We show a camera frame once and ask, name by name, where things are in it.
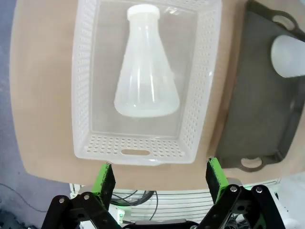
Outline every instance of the screw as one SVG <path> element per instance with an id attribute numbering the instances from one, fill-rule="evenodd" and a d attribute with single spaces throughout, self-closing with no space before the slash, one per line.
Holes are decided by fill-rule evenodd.
<path id="1" fill-rule="evenodd" d="M 263 189 L 262 189 L 261 187 L 257 187 L 257 188 L 256 188 L 256 192 L 257 192 L 257 193 L 262 193 L 262 192 L 263 192 Z"/>
<path id="2" fill-rule="evenodd" d="M 231 187 L 230 187 L 230 191 L 231 191 L 231 192 L 236 192 L 236 191 L 237 191 L 237 187 L 231 186 Z"/>

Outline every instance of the perforated basket side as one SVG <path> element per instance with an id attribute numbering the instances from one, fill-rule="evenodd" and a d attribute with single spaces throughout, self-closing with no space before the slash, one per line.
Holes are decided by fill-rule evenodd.
<path id="1" fill-rule="evenodd" d="M 89 133 L 90 64 L 96 0 L 79 0 L 72 56 L 72 129 L 74 151 Z"/>
<path id="2" fill-rule="evenodd" d="M 193 65 L 179 142 L 195 160 L 211 94 L 216 64 L 222 3 L 220 0 L 198 14 Z"/>

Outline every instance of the white plastic basket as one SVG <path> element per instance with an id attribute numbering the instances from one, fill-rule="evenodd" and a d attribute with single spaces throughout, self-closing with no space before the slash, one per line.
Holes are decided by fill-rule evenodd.
<path id="1" fill-rule="evenodd" d="M 113 100 L 128 34 L 123 12 L 144 2 L 158 6 L 165 14 L 160 20 L 165 18 L 166 23 L 159 22 L 160 36 L 169 62 L 174 59 L 172 68 L 177 74 L 181 107 L 173 116 L 137 120 L 120 116 Z M 221 8 L 221 0 L 79 0 L 72 58 L 72 129 L 77 157 L 152 166 L 195 160 L 201 134 L 205 134 L 202 128 L 214 76 Z M 115 21 L 113 24 L 103 23 L 111 16 L 115 17 L 110 20 Z M 192 26 L 193 36 L 188 36 L 188 27 Z M 163 39 L 172 29 L 178 36 Z M 177 45 L 172 39 L 183 44 Z M 192 41 L 193 45 L 183 50 L 183 45 Z M 166 44 L 172 46 L 167 50 Z M 126 150 L 147 155 L 130 155 L 124 153 Z"/>

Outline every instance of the wooden table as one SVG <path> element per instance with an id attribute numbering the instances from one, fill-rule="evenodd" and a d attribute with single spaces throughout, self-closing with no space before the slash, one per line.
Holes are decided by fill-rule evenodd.
<path id="1" fill-rule="evenodd" d="M 293 15 L 305 30 L 298 0 L 260 0 Z M 218 59 L 207 122 L 196 161 L 158 167 L 113 165 L 117 188 L 181 190 L 206 188 L 205 163 L 213 155 L 233 89 L 245 0 L 223 0 Z M 92 184 L 102 161 L 78 159 L 71 129 L 71 57 L 76 0 L 19 0 L 11 38 L 10 91 L 23 164 L 32 175 Z M 254 183 L 305 170 L 305 115 L 287 157 L 254 173 L 226 169 L 228 177 Z"/>

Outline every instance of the green tape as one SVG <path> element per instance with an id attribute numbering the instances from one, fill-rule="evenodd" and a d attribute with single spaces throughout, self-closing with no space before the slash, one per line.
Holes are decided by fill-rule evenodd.
<path id="1" fill-rule="evenodd" d="M 109 168 L 110 168 L 110 164 L 104 164 L 101 166 L 99 174 L 97 175 L 94 185 L 91 189 L 92 193 L 94 194 L 101 193 L 102 183 L 105 181 Z"/>
<path id="2" fill-rule="evenodd" d="M 211 167 L 213 168 L 214 174 L 215 174 L 218 184 L 219 184 L 219 190 L 218 190 L 217 199 L 216 199 L 216 202 L 217 202 L 218 199 L 220 198 L 221 194 L 225 190 L 225 188 L 229 185 L 229 182 L 228 182 L 227 178 L 225 177 L 224 171 L 221 168 L 216 157 L 211 157 L 209 159 L 209 163 L 210 163 Z"/>

